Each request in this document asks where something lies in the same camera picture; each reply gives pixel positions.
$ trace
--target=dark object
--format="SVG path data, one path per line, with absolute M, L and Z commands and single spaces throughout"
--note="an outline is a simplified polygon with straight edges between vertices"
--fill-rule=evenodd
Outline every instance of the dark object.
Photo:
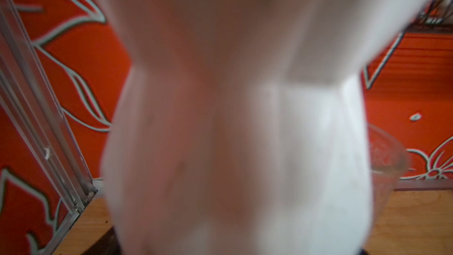
M 359 255 L 370 255 L 370 254 L 368 254 L 368 252 L 366 252 L 364 249 L 362 249 L 362 251 L 359 253 Z
M 121 255 L 121 247 L 113 227 L 82 255 Z
M 431 0 L 420 9 L 408 33 L 453 33 L 453 0 Z

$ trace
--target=glass bowl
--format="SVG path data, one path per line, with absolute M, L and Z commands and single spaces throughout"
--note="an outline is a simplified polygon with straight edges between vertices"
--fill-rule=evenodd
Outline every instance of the glass bowl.
M 373 183 L 373 224 L 382 213 L 398 180 L 410 167 L 404 146 L 382 129 L 369 124 L 371 179 Z

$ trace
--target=blurry white object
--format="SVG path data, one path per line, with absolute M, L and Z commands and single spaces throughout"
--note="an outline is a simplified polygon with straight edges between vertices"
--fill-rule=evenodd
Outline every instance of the blurry white object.
M 95 178 L 93 179 L 93 186 L 97 190 L 94 198 L 104 197 L 104 181 L 100 178 Z
M 132 69 L 103 156 L 127 255 L 353 255 L 359 70 L 425 0 L 99 0 Z

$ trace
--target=white cloth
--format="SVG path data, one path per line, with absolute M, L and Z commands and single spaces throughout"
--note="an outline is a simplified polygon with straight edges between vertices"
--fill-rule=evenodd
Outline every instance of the white cloth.
M 425 0 L 99 0 L 134 61 L 103 156 L 127 255 L 353 255 L 359 70 Z

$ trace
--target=white flower design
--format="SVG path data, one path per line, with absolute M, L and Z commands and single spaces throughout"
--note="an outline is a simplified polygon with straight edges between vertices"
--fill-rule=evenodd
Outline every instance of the white flower design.
M 453 136 L 442 142 L 431 155 L 427 155 L 422 150 L 407 149 L 408 152 L 421 156 L 426 162 L 426 173 L 402 177 L 401 179 L 448 179 L 445 173 L 453 173 L 453 155 L 442 161 L 445 154 L 445 146 L 453 140 Z

